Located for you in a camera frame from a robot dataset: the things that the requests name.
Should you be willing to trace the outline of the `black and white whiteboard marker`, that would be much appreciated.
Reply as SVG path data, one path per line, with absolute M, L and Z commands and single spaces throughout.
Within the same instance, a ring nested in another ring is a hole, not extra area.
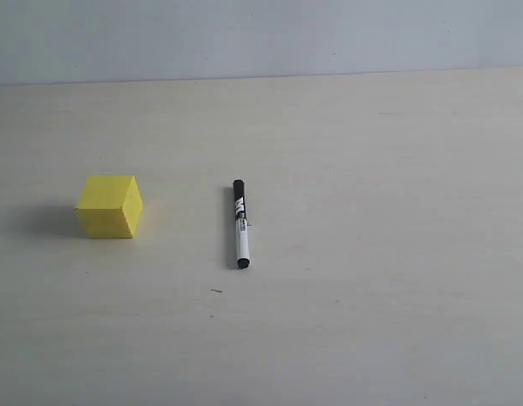
M 236 262 L 239 269 L 246 269 L 250 265 L 250 248 L 245 204 L 245 182 L 242 179 L 233 181 L 233 192 Z

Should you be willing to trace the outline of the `yellow foam cube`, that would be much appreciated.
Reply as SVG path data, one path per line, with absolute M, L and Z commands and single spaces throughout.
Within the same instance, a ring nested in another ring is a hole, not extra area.
M 134 175 L 90 175 L 75 212 L 92 239 L 132 239 L 144 204 Z

